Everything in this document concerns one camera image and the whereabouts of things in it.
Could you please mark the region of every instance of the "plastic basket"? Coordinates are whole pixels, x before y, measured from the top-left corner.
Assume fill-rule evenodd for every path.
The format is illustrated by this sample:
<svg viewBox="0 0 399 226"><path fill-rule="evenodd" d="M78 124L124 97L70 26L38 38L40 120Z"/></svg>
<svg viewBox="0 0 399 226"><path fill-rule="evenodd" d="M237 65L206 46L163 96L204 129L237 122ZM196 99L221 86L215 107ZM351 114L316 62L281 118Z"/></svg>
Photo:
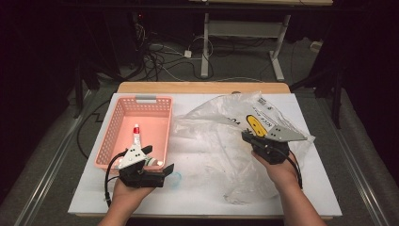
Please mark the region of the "plastic basket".
<svg viewBox="0 0 399 226"><path fill-rule="evenodd" d="M160 163L145 166L145 170L159 170L167 160L168 135L172 111L172 98L163 96L121 96L108 110L112 110L104 138L94 165L106 170L112 158L133 144L133 128L140 128L141 147L152 145L148 156ZM115 161L111 173L116 173Z"/></svg>

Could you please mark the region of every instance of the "clear plastic bag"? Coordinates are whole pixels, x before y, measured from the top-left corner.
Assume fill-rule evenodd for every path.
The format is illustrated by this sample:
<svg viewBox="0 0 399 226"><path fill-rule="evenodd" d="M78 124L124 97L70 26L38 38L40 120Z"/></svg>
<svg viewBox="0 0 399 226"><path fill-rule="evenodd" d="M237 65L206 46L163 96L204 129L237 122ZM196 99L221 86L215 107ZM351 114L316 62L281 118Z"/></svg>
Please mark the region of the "clear plastic bag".
<svg viewBox="0 0 399 226"><path fill-rule="evenodd" d="M221 195L234 204L256 202L278 194L264 166L252 156L251 145L241 138L242 131L254 132L247 121L248 115L262 120L265 127L277 124L306 137L303 141L289 142L301 167L314 137L296 128L260 92L216 97L186 115L175 117L171 127L172 137L195 139L202 144L201 152L212 153L209 166L204 166L208 175L199 175L196 180L206 178L203 183L208 183L215 175L217 180L225 180L221 183L225 185Z"/></svg>

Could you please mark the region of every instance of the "white desk frame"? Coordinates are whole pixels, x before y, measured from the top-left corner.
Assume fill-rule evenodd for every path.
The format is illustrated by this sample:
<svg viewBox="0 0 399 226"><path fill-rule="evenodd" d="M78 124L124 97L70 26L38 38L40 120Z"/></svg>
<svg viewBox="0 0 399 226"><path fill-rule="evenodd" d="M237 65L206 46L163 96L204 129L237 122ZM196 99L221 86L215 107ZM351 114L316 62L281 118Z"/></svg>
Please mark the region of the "white desk frame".
<svg viewBox="0 0 399 226"><path fill-rule="evenodd" d="M209 76L209 48L208 39L210 35L214 36L235 36L235 37L257 37L257 38L278 38L276 49L270 51L270 60L276 79L280 82L284 81L281 66L279 65L279 50L284 41L285 32L291 15L284 17L283 23L255 23L255 22L231 22L231 21L210 21L209 13L205 13L204 30L203 30L203 54L201 62L200 76L206 78Z"/></svg>
<svg viewBox="0 0 399 226"><path fill-rule="evenodd" d="M332 0L203 0L208 5L209 2L217 3L257 3L271 5L304 5L304 6L331 6ZM206 78L209 76L209 48L208 38L215 36L236 36L236 37L257 37L257 38L277 38L277 45L274 51L270 51L270 60L276 79L283 82L281 66L279 65L279 50L284 41L285 33L290 22L291 15L285 15L282 23L253 23L253 22L230 22L230 21L210 21L209 13L205 13L204 20L204 42L201 62L200 76Z"/></svg>

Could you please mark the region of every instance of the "black wire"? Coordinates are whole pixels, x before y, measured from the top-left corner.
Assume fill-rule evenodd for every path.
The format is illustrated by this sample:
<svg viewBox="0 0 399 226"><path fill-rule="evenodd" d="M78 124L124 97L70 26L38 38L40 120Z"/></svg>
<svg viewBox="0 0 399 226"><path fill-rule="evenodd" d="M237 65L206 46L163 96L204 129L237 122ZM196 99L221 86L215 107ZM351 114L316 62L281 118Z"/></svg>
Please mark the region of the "black wire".
<svg viewBox="0 0 399 226"><path fill-rule="evenodd" d="M106 100L105 102L103 102L102 104L100 104L99 106L97 106L97 108L94 109L94 111L92 111L92 112L83 120L83 122L82 122L82 123L80 124L80 126L79 126L79 129L77 130L77 135L76 135L77 147L78 147L78 149L79 149L79 152L80 152L86 159L88 159L88 156L87 156L87 155L85 154L85 152L83 151L83 148L82 148L82 146L81 146L81 144L80 144L80 140L79 140L80 132L81 132L83 126L85 125L85 123L88 121L88 118L90 118L90 116L94 115L94 113L95 113L98 109L100 109L100 107L102 107L103 105L105 105L105 104L107 104L107 103L109 103L109 102L110 102L110 100Z"/></svg>
<svg viewBox="0 0 399 226"><path fill-rule="evenodd" d="M109 178L109 179L108 179L108 183L109 183L110 181L114 180L114 179L117 179L117 178L119 178L119 176L114 176L114 177Z"/></svg>
<svg viewBox="0 0 399 226"><path fill-rule="evenodd" d="M111 162L109 162L108 168L106 169L105 180L104 180L104 192L105 192L104 195L105 195L105 200L106 200L106 204L108 205L108 207L111 205L111 202L112 202L111 201L111 197L109 196L109 192L108 192L108 182L113 179L113 178L108 179L109 172L111 171L112 164L114 164L114 162L117 161L118 158L125 156L127 151L128 150L126 149L126 151L118 153L117 155L115 155L112 158Z"/></svg>
<svg viewBox="0 0 399 226"><path fill-rule="evenodd" d="M298 161L296 160L296 156L295 156L295 154L290 150L290 153L293 155L293 157L294 157L294 160L296 161L296 166L297 166L297 169L298 169L298 182L299 182L299 186L300 186L300 188L302 189L302 173L300 172L300 167L299 167L299 163L298 163Z"/></svg>
<svg viewBox="0 0 399 226"><path fill-rule="evenodd" d="M290 153L294 156L294 160L296 161L296 163L295 163L287 154L283 153L283 152L280 151L279 149L273 149L273 150L276 150L277 152L279 152L280 154L282 154L282 155L285 157L285 159L287 159L288 162L291 163L291 165L293 165L294 170L295 170L295 172L296 172L296 177L297 177L297 180L298 180L299 187L300 187L301 189L303 189L303 186L302 186L302 174L301 174L301 172L300 172L299 164L298 164L297 161L296 161L296 156L294 155L294 153L291 152L291 150L290 150Z"/></svg>

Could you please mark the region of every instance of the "white table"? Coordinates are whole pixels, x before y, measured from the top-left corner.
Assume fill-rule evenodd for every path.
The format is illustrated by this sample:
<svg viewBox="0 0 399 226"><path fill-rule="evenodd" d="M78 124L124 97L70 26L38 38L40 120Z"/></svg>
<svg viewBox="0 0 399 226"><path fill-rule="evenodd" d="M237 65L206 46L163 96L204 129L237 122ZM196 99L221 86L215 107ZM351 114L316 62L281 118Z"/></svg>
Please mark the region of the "white table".
<svg viewBox="0 0 399 226"><path fill-rule="evenodd" d="M194 107L218 96L219 94L171 94L174 101L173 116L182 115ZM264 98L274 104L296 126L309 133L307 125L294 94L264 94ZM109 112L104 118L104 125L109 121ZM107 211L104 201L104 175L102 169L94 166L94 159L104 135L102 127L82 174L69 209L70 214L78 216L102 216ZM173 139L169 147L177 145L195 145L184 140ZM183 183L190 166L173 149L168 150L168 164L174 163L174 173L169 175L163 188L157 188L150 194L134 213L136 217L162 218L282 218L279 196L266 201L249 204L231 204L223 198L223 190L217 182L201 185L201 188L184 190L176 183ZM322 218L341 216L342 212L335 198L326 171L314 145L306 155L302 170L304 192Z"/></svg>

